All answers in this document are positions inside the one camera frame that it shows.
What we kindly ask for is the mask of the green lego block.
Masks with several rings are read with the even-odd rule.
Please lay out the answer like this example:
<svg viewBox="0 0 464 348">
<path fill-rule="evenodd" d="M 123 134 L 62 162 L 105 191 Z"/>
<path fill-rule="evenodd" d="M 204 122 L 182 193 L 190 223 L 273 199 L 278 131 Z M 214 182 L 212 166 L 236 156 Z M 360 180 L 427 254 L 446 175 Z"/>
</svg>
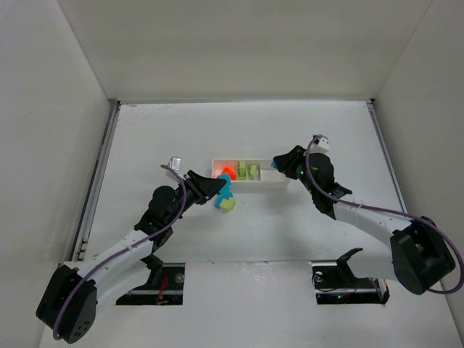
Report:
<svg viewBox="0 0 464 348">
<path fill-rule="evenodd" d="M 224 213 L 231 212 L 235 206 L 236 206 L 236 200 L 234 197 L 230 197 L 228 199 L 222 199 L 219 205 L 220 211 Z"/>
<path fill-rule="evenodd" d="M 257 179 L 257 174 L 259 172 L 258 164 L 251 164 L 248 167 L 248 179 L 250 181 L 255 181 Z"/>
<path fill-rule="evenodd" d="M 237 164 L 237 180 L 245 181 L 247 179 L 247 166 L 245 162 L 239 162 Z"/>
</svg>

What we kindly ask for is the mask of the orange round lego piece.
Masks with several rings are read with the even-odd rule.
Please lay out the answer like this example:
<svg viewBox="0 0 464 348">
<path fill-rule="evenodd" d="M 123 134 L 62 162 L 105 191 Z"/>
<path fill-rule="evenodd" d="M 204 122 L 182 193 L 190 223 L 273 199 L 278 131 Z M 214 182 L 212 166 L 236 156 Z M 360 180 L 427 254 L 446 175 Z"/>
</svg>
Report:
<svg viewBox="0 0 464 348">
<path fill-rule="evenodd" d="M 233 169 L 232 167 L 224 167 L 221 170 L 220 174 L 227 175 L 232 181 L 235 181 L 237 179 L 236 170 Z"/>
</svg>

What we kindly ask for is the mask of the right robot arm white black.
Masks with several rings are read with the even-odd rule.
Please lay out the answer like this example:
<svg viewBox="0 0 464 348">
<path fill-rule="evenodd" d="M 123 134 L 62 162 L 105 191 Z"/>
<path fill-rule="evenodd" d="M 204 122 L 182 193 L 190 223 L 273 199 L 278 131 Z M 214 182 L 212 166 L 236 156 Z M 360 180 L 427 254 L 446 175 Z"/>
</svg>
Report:
<svg viewBox="0 0 464 348">
<path fill-rule="evenodd" d="M 335 181 L 334 167 L 326 154 L 295 146 L 275 156 L 271 165 L 287 178 L 300 181 L 320 213 L 367 233 L 389 249 L 385 257 L 363 257 L 361 248 L 340 256 L 337 264 L 353 278 L 392 279 L 420 295 L 433 291 L 434 285 L 455 268 L 463 268 L 457 248 L 432 220 L 384 208 L 369 209 Z"/>
</svg>

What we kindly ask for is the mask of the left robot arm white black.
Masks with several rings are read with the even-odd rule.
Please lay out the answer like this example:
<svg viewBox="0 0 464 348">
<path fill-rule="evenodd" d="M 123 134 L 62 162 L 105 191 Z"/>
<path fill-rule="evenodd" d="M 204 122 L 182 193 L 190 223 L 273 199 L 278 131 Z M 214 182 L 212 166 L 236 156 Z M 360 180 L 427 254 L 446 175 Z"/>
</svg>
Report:
<svg viewBox="0 0 464 348">
<path fill-rule="evenodd" d="M 134 228 L 116 244 L 78 266 L 61 264 L 52 274 L 38 304 L 36 317 L 52 330 L 55 340 L 74 344 L 93 325 L 103 304 L 148 280 L 154 253 L 172 235 L 173 224 L 194 204 L 203 205 L 227 185 L 190 170 L 178 176 L 178 187 L 160 186 Z"/>
</svg>

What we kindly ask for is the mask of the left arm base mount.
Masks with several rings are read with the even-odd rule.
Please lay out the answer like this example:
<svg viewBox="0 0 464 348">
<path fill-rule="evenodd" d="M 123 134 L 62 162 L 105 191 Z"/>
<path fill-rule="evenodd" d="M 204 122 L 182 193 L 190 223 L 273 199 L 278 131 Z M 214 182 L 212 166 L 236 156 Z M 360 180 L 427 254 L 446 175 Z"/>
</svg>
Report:
<svg viewBox="0 0 464 348">
<path fill-rule="evenodd" d="M 186 264 L 164 263 L 150 255 L 142 259 L 150 270 L 142 285 L 128 291 L 116 301 L 120 306 L 178 306 L 183 304 Z"/>
</svg>

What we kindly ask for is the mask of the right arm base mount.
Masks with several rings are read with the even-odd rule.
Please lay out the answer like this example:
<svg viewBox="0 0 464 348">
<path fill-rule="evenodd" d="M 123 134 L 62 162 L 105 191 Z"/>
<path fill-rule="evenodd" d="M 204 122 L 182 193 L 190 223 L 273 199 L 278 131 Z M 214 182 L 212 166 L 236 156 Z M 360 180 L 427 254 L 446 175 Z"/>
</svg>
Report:
<svg viewBox="0 0 464 348">
<path fill-rule="evenodd" d="M 354 248 L 336 260 L 312 263 L 311 282 L 318 305 L 385 305 L 390 291 L 385 280 L 356 277 L 348 262 L 362 248 Z"/>
</svg>

